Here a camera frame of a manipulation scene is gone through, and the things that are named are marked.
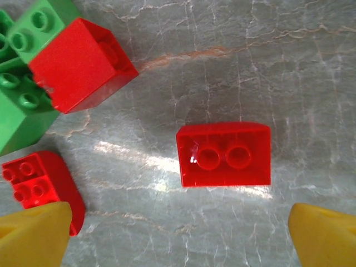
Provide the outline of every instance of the red duplo block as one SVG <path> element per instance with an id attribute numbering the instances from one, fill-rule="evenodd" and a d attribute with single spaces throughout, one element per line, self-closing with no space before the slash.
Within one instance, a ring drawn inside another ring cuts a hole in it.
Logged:
<path id="1" fill-rule="evenodd" d="M 83 18 L 65 28 L 29 68 L 63 113 L 96 107 L 139 74 L 111 31 Z"/>
<path id="2" fill-rule="evenodd" d="M 14 198 L 24 209 L 64 201 L 72 209 L 70 235 L 83 226 L 85 205 L 67 165 L 57 154 L 40 151 L 2 164 L 2 175 L 14 188 Z"/>
<path id="3" fill-rule="evenodd" d="M 267 125 L 187 125 L 176 138 L 183 187 L 271 184 L 271 131 Z"/>

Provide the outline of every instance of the plastic brick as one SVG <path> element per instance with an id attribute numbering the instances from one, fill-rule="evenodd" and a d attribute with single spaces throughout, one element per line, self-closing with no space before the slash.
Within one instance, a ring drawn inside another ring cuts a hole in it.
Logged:
<path id="1" fill-rule="evenodd" d="M 5 62 L 0 63 L 0 73 L 8 72 L 14 75 L 25 75 L 31 73 L 27 65 L 20 57 L 11 58 Z"/>
<path id="2" fill-rule="evenodd" d="M 5 37 L 13 25 L 12 18 L 4 10 L 0 9 L 0 73 L 10 72 L 23 75 L 30 73 L 30 71 L 11 48 L 9 41 Z"/>
<path id="3" fill-rule="evenodd" d="M 5 10 L 0 9 L 0 33 L 2 35 L 6 35 L 13 25 L 13 19 L 8 15 L 8 13 L 6 13 Z"/>
<path id="4" fill-rule="evenodd" d="M 70 235 L 83 226 L 85 205 L 65 162 L 57 154 L 40 151 L 2 165 L 2 175 L 25 209 L 64 201 L 71 206 Z"/>
<path id="5" fill-rule="evenodd" d="M 12 18 L 4 10 L 0 9 L 0 63 L 17 57 L 6 39 L 6 34 L 13 24 Z"/>
<path id="6" fill-rule="evenodd" d="M 29 67 L 55 109 L 63 113 L 99 105 L 138 75 L 113 34 L 82 18 L 61 32 Z"/>
<path id="7" fill-rule="evenodd" d="M 38 142 L 59 113 L 31 75 L 0 74 L 0 156 Z"/>
<path id="8" fill-rule="evenodd" d="M 38 0 L 8 32 L 11 47 L 29 63 L 80 13 L 70 0 Z"/>
<path id="9" fill-rule="evenodd" d="M 271 183 L 271 133 L 266 125 L 187 125 L 176 138 L 183 187 Z"/>

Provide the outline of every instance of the toy block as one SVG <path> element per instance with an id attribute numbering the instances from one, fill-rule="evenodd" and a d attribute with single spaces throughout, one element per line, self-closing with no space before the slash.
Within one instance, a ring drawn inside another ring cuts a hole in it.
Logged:
<path id="1" fill-rule="evenodd" d="M 114 35 L 83 18 L 61 32 L 29 68 L 63 113 L 96 107 L 138 75 Z"/>
<path id="2" fill-rule="evenodd" d="M 15 75 L 31 73 L 27 65 L 17 56 L 5 38 L 9 29 L 14 25 L 12 18 L 0 9 L 0 73 L 9 72 Z"/>
<path id="3" fill-rule="evenodd" d="M 356 216 L 296 203 L 288 228 L 303 267 L 356 266 Z"/>
<path id="4" fill-rule="evenodd" d="M 66 202 L 0 217 L 0 266 L 60 267 L 71 218 Z"/>
<path id="5" fill-rule="evenodd" d="M 7 38 L 20 58 L 29 63 L 79 16 L 71 0 L 37 0 L 15 22 Z"/>
<path id="6" fill-rule="evenodd" d="M 20 59 L 20 57 L 11 58 L 10 60 L 0 63 L 0 73 L 4 72 L 19 76 L 23 76 L 25 74 L 32 76 L 31 71 L 22 59 Z"/>
<path id="7" fill-rule="evenodd" d="M 83 226 L 85 205 L 66 163 L 56 153 L 40 151 L 2 164 L 2 175 L 14 188 L 24 209 L 65 201 L 71 205 L 70 235 Z"/>
<path id="8" fill-rule="evenodd" d="M 266 125 L 187 125 L 176 139 L 183 187 L 271 183 L 271 132 Z"/>
<path id="9" fill-rule="evenodd" d="M 0 156 L 38 142 L 59 113 L 32 80 L 0 74 Z"/>
<path id="10" fill-rule="evenodd" d="M 0 9 L 0 63 L 17 57 L 5 37 L 13 24 L 12 18 L 4 10 Z"/>
<path id="11" fill-rule="evenodd" d="M 9 29 L 14 25 L 13 19 L 6 13 L 5 10 L 0 9 L 0 34 L 6 36 Z"/>

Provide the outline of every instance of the green duplo block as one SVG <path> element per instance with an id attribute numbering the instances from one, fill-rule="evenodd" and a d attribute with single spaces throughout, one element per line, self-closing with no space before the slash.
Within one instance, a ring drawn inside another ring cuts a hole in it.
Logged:
<path id="1" fill-rule="evenodd" d="M 31 75 L 0 74 L 0 156 L 37 143 L 58 115 Z"/>
<path id="2" fill-rule="evenodd" d="M 12 18 L 4 10 L 0 9 L 0 63 L 17 57 L 5 37 L 13 25 Z"/>
<path id="3" fill-rule="evenodd" d="M 71 0 L 38 0 L 15 22 L 7 39 L 28 64 L 79 16 Z"/>
<path id="4" fill-rule="evenodd" d="M 14 25 L 12 18 L 0 9 L 0 73 L 9 72 L 16 75 L 31 73 L 27 65 L 11 48 L 5 38 L 10 28 Z"/>

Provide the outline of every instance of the marble surface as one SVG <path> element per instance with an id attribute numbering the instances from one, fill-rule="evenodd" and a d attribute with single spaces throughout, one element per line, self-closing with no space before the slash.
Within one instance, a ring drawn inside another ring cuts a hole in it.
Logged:
<path id="1" fill-rule="evenodd" d="M 31 4 L 1 0 L 14 18 Z M 87 206 L 66 267 L 300 266 L 287 219 L 301 201 L 356 214 L 354 0 L 77 0 L 140 76 L 93 110 L 60 116 L 58 151 Z M 185 124 L 265 123 L 270 187 L 183 189 Z M 1 181 L 0 215 L 21 209 Z"/>

